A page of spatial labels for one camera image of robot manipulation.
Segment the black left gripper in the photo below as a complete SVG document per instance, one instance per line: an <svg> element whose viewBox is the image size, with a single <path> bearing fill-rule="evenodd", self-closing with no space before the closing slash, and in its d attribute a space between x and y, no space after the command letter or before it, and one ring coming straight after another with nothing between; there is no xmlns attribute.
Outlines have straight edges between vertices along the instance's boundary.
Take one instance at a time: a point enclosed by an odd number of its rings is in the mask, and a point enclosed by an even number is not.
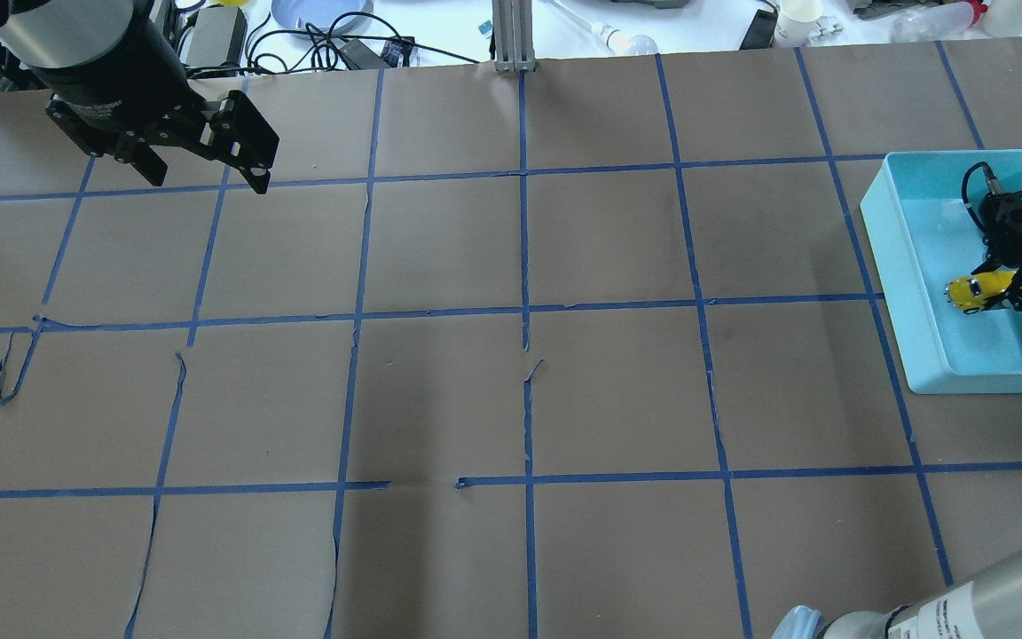
<svg viewBox="0 0 1022 639"><path fill-rule="evenodd" d="M105 51L68 67L45 70L54 124L90 157L113 156L152 186L167 163L157 146L183 148L238 170L267 194L279 134L240 90L215 100L188 83L185 69L147 18L130 18Z"/></svg>

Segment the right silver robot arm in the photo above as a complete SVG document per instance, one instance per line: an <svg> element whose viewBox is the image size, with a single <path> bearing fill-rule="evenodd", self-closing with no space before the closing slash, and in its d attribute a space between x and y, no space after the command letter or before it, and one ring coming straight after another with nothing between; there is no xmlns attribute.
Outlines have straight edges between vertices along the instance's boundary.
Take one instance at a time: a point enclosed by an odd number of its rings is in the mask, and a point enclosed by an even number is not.
<svg viewBox="0 0 1022 639"><path fill-rule="evenodd" d="M1022 170L1002 183L886 163L862 200L905 381L919 395L1022 393ZM1022 550L888 613L791 608L777 638L1022 638Z"/></svg>

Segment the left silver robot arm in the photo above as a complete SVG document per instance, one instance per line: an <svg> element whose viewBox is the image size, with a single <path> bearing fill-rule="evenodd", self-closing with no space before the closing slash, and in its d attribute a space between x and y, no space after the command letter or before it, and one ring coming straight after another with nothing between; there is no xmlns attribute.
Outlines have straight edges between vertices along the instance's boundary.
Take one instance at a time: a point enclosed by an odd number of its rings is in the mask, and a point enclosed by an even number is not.
<svg viewBox="0 0 1022 639"><path fill-rule="evenodd" d="M267 193L279 134L243 91L192 88L147 1L0 1L0 42L51 90L45 112L82 153L160 186L159 146L237 170Z"/></svg>

